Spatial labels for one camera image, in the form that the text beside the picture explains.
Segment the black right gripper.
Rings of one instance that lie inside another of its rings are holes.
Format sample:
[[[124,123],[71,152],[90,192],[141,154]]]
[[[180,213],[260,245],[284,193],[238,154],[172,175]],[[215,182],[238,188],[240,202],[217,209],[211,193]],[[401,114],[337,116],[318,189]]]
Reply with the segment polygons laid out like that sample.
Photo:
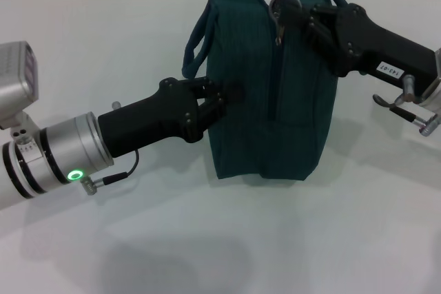
[[[345,7],[345,0],[309,5],[281,0],[280,27],[303,30],[306,44],[336,76],[359,71],[403,88],[410,74],[418,97],[438,77],[433,50],[380,27],[362,7]]]

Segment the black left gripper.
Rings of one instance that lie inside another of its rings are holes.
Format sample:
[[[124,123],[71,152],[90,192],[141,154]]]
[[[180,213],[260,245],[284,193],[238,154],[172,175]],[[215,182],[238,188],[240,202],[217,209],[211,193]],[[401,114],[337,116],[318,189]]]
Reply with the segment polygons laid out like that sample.
[[[198,99],[205,101],[198,105]],[[99,129],[113,158],[171,137],[195,143],[225,116],[227,103],[244,100],[240,82],[165,78],[152,96],[100,115]]]

